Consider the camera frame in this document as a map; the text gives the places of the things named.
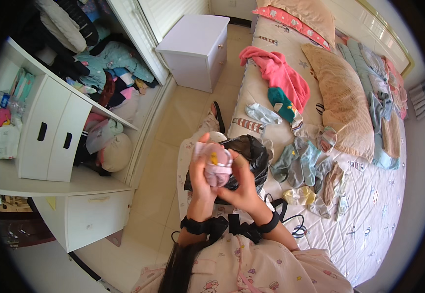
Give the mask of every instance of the white wardrobe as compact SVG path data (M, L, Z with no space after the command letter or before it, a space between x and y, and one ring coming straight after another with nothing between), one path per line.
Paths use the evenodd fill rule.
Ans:
M109 236L126 225L155 132L176 87L162 57L154 50L158 41L139 2L107 2L116 16L112 27L132 41L160 83L139 98L132 123L74 89L13 39L7 40L0 55L0 91L10 89L21 67L35 76L22 117L17 158L0 160L0 195L31 196L48 228L67 252ZM89 112L122 123L123 132L131 139L133 151L127 167L111 177L101 177L87 167L72 166ZM40 141L42 123L45 138ZM63 148L69 134L71 144ZM57 181L64 177L70 181Z

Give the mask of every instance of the white plastic bag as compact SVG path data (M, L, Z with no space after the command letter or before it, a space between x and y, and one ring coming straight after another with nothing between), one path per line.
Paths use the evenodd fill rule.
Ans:
M16 125L3 125L0 127L0 159L13 159L17 156L19 147L22 121L16 119Z
M123 125L113 119L105 119L94 126L87 135L85 147L89 154L103 149L115 137L123 131Z

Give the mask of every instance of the door handle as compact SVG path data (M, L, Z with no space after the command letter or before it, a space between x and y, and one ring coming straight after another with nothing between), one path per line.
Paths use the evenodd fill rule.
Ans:
M98 198L89 198L88 202L104 202L110 199L110 196L98 197Z
M48 128L48 125L45 122L42 122L40 125L40 131L38 132L37 140L39 142L42 142L45 139L46 129Z
M72 140L72 134L66 133L66 140L64 141L63 149L69 149L69 146L71 145Z

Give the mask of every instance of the quilted mattress cover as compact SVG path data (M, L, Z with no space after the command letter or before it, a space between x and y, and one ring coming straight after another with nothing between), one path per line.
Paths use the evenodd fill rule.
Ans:
M323 104L318 80L312 75L313 70L302 52L301 44L311 43L309 38L296 30L286 29L283 25L260 16L257 20L252 45L268 52L278 51L286 56L287 63L296 70L309 84L310 99L302 113L306 124L322 124L322 116L317 111L317 104ZM259 67L251 58L245 65L245 74L235 106L233 118L253 120L245 114L245 106L252 103L272 110L268 97L268 81L261 77ZM398 170L384 170L375 167L363 158L341 153L335 149L330 156L338 161L347 174L346 197L349 208L344 217L336 222L338 199L333 200L329 208L330 219L323 219L310 212L305 205L288 206L286 217L302 214L304 225L309 234L297 239L300 249L328 249L333 263L346 276L353 286L361 284L375 275L390 246L397 228L398 218L403 203L406 176L406 145L403 121L399 118L401 132L401 157ZM227 136L229 138L250 134L273 142L276 161L284 147L294 141L290 124L285 120L279 125L268 125L262 135L231 123ZM351 162L363 164L363 170L352 167ZM291 186L287 181L278 183L271 172L264 185L264 192L274 199ZM297 218L286 223L292 231L300 222Z

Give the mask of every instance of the black handle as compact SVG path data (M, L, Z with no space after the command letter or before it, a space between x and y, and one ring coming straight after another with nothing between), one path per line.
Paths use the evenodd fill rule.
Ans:
M66 140L64 141L63 149L69 149L69 146L71 145L71 139L72 134L68 132L66 134Z
M42 122L41 126L40 126L40 132L38 132L38 137L37 137L37 140L39 142L42 142L45 139L45 134L46 134L47 128L48 128L48 126L46 125L46 123Z

